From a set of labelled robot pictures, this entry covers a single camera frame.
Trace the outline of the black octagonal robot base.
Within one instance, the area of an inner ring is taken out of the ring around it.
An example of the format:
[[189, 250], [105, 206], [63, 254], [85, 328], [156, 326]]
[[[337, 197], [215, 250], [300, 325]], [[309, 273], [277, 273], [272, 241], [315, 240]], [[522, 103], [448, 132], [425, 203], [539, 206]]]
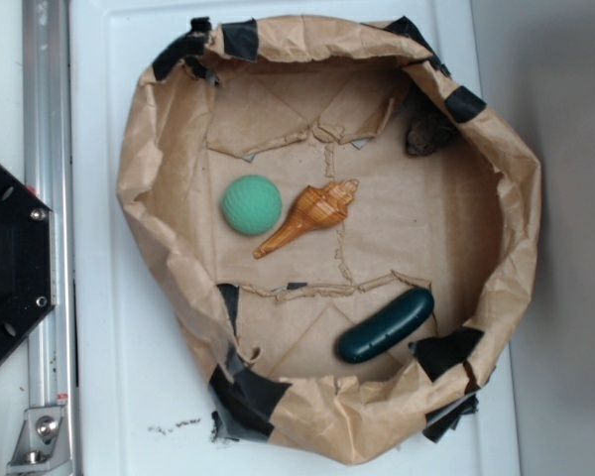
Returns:
[[0, 164], [0, 366], [55, 307], [52, 218]]

